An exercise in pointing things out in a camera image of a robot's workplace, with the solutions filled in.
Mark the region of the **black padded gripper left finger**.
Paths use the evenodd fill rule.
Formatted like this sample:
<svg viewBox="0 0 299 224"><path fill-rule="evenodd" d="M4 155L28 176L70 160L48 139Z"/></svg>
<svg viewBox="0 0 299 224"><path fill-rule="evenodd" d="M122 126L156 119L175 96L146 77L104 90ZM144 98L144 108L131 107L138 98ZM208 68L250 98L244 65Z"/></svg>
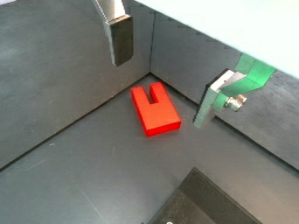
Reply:
<svg viewBox="0 0 299 224"><path fill-rule="evenodd" d="M119 67L134 56L134 18L122 0L92 0L102 17L108 39L112 64Z"/></svg>

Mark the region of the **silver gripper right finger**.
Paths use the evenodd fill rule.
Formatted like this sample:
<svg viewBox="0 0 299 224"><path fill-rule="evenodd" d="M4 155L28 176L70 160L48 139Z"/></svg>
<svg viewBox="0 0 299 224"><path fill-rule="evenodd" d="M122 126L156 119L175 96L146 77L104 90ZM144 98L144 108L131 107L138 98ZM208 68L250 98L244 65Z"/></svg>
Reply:
<svg viewBox="0 0 299 224"><path fill-rule="evenodd" d="M202 128L224 108L235 112L243 107L244 93L260 89L277 69L267 63L242 53L234 70L226 69L206 87L194 125Z"/></svg>

